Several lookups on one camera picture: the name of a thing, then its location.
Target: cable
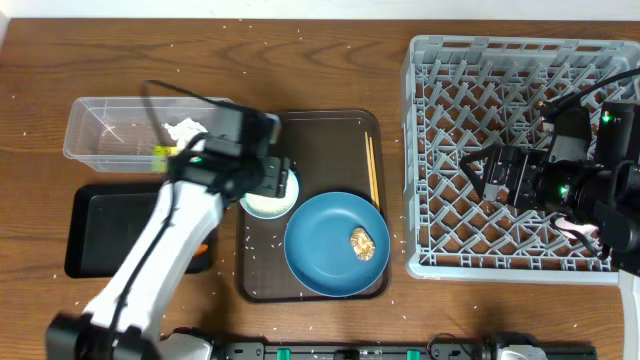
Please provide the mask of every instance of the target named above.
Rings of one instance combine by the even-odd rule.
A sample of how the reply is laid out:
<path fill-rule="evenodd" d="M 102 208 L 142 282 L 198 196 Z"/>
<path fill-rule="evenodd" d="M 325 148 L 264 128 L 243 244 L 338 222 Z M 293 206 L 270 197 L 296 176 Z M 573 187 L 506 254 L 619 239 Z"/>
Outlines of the cable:
<path fill-rule="evenodd" d="M 431 360 L 438 360 L 436 359 L 433 354 L 431 353 L 431 343 L 434 342 L 437 338 L 442 337 L 442 336 L 449 336 L 454 338 L 455 340 L 459 340 L 458 337 L 456 337 L 453 334 L 450 333 L 439 333 L 436 334 L 434 337 L 431 338 L 431 340 L 429 340 L 429 342 L 427 343 L 427 355 L 429 355 L 429 358 Z M 462 351 L 464 351 L 465 354 L 467 354 L 467 356 L 469 356 L 469 358 L 472 358 L 473 356 L 471 355 L 471 351 L 467 350 L 467 348 L 464 347 L 464 345 L 462 344 L 457 344 L 458 346 L 460 346 L 460 348 L 462 349 Z"/>
<path fill-rule="evenodd" d="M 146 95 L 146 85 L 147 84 L 153 84 L 153 85 L 157 85 L 169 90 L 173 90 L 175 92 L 181 93 L 181 94 L 185 94 L 188 95 L 190 97 L 194 97 L 196 99 L 202 100 L 206 103 L 209 103 L 211 105 L 216 105 L 225 109 L 231 109 L 231 110 L 236 110 L 239 111 L 241 113 L 245 113 L 245 114 L 253 114 L 253 115 L 258 115 L 258 116 L 262 116 L 263 114 L 256 110 L 256 109 L 252 109 L 252 108 L 248 108 L 242 105 L 238 105 L 238 104 L 234 104 L 232 102 L 227 102 L 227 101 L 219 101 L 219 100 L 211 100 L 208 99 L 202 95 L 198 95 L 196 93 L 193 93 L 187 89 L 183 89 L 181 87 L 166 83 L 164 81 L 160 81 L 160 80 L 145 80 L 144 81 L 144 86 L 143 86 L 143 99 L 144 98 L 148 98 L 148 96 L 145 97 Z"/>
<path fill-rule="evenodd" d="M 583 233 L 573 229 L 563 229 L 558 225 L 556 225 L 556 221 L 558 221 L 558 219 L 560 218 L 565 218 L 565 217 L 560 216 L 558 214 L 551 217 L 551 219 L 549 220 L 549 223 L 552 229 L 558 230 L 560 232 L 564 231 L 573 235 L 576 239 L 578 239 L 578 241 L 580 241 L 582 246 L 584 246 L 591 253 L 591 256 L 598 258 L 598 260 L 600 261 L 607 260 L 607 258 L 609 257 L 609 252 L 611 251 L 611 247 L 609 247 L 609 245 L 606 245 L 606 244 L 602 245 L 602 251 L 598 254 L 598 251 L 596 250 L 596 248 L 594 248 L 593 245 L 591 245 L 591 243 L 589 242 L 589 239 L 587 239 L 587 237 L 584 236 Z"/>
<path fill-rule="evenodd" d="M 566 100 L 564 100 L 560 104 L 558 104 L 558 107 L 553 112 L 552 116 L 560 114 L 561 112 L 566 110 L 569 106 L 571 106 L 571 104 L 573 104 L 576 100 L 582 99 L 583 96 L 589 94 L 590 92 L 592 92 L 594 90 L 597 90 L 597 89 L 599 89 L 601 87 L 605 87 L 605 86 L 607 86 L 607 85 L 609 85 L 611 83 L 614 83 L 616 81 L 620 81 L 622 79 L 625 79 L 625 78 L 628 78 L 628 77 L 632 77 L 632 76 L 636 76 L 636 75 L 640 75 L 640 68 L 629 70 L 629 71 L 625 71 L 625 72 L 621 72 L 618 75 L 614 75 L 614 76 L 612 76 L 610 78 L 607 78 L 607 79 L 604 79 L 602 81 L 599 81 L 599 82 L 589 86 L 586 90 L 582 90 L 582 91 L 576 93 L 575 95 L 567 98 Z"/>
<path fill-rule="evenodd" d="M 142 82 L 142 87 L 140 89 L 140 95 L 142 96 L 142 104 L 144 105 L 144 111 L 147 113 L 147 118 L 151 121 L 151 126 L 153 127 L 153 131 L 156 133 L 156 137 L 158 138 L 158 143 L 162 146 L 169 146 L 169 142 L 166 141 L 167 137 L 165 133 L 162 131 L 162 125 L 156 116 L 156 111 L 153 108 L 153 104 L 151 103 L 149 96 L 149 84 L 154 83 L 153 80 L 145 80 Z"/>

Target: black tray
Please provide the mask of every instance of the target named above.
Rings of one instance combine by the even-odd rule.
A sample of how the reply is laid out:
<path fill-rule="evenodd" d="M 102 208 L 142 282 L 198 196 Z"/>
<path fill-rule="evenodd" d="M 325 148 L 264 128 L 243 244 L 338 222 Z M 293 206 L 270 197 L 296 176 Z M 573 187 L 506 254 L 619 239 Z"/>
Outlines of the black tray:
<path fill-rule="evenodd" d="M 64 263 L 67 276 L 113 276 L 149 221 L 161 185 L 101 184 L 78 189 Z M 210 249 L 191 260 L 187 273 L 211 267 Z"/>
<path fill-rule="evenodd" d="M 283 244 L 289 219 L 313 196 L 345 191 L 371 199 L 365 131 L 373 137 L 380 210 L 384 216 L 386 201 L 378 121 L 360 110 L 291 112 L 280 115 L 280 119 L 282 134 L 275 155 L 292 160 L 300 182 L 300 196 L 287 214 L 274 220 L 257 219 L 238 206 L 238 292 L 253 303 L 372 299 L 381 295 L 389 284 L 388 265 L 383 275 L 365 291 L 346 298 L 326 297 L 307 289 L 293 276 Z"/>

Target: small white bowl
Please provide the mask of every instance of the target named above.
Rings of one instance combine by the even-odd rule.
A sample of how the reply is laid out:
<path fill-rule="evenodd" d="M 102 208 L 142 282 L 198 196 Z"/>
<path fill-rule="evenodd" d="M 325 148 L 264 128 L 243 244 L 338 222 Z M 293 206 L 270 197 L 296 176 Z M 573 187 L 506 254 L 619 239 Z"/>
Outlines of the small white bowl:
<path fill-rule="evenodd" d="M 269 198 L 266 196 L 245 194 L 240 199 L 240 205 L 249 215 L 258 219 L 277 219 L 286 214 L 295 205 L 300 195 L 300 185 L 298 178 L 289 169 L 287 177 L 287 188 L 285 195 L 281 199 Z"/>

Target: plastic container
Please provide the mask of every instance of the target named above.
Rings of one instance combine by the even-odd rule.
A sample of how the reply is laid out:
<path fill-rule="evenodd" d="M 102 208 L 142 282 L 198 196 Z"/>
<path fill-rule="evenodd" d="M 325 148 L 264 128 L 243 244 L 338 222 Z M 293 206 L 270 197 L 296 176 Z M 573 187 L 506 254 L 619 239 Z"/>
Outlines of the plastic container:
<path fill-rule="evenodd" d="M 458 161 L 494 142 L 544 149 L 533 105 L 640 65 L 627 41 L 417 36 L 402 71 L 406 269 L 427 279 L 617 284 L 610 260 L 551 229 L 552 214 L 478 198 Z M 604 100 L 638 99 L 625 79 L 583 98 L 597 133 Z M 591 151 L 595 147 L 595 137 Z M 597 244 L 596 233 L 589 239 Z"/>
<path fill-rule="evenodd" d="M 191 118 L 210 129 L 225 111 L 191 97 L 152 97 L 150 101 L 161 124 L 176 125 Z M 171 141 L 168 132 L 166 139 Z M 96 171 L 147 173 L 164 161 L 153 155 L 158 144 L 142 98 L 84 97 L 71 108 L 63 152 Z"/>

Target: blue plate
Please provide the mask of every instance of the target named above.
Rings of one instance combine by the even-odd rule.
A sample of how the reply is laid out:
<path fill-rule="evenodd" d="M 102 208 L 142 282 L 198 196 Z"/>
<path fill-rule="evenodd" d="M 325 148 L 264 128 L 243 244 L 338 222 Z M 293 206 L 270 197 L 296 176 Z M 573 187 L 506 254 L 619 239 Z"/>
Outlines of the blue plate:
<path fill-rule="evenodd" d="M 349 244 L 358 226 L 376 245 L 369 261 L 358 259 Z M 284 254 L 293 275 L 325 296 L 354 295 L 373 285 L 387 266 L 389 252 L 389 229 L 382 215 L 361 197 L 343 192 L 306 201 L 284 235 Z"/>

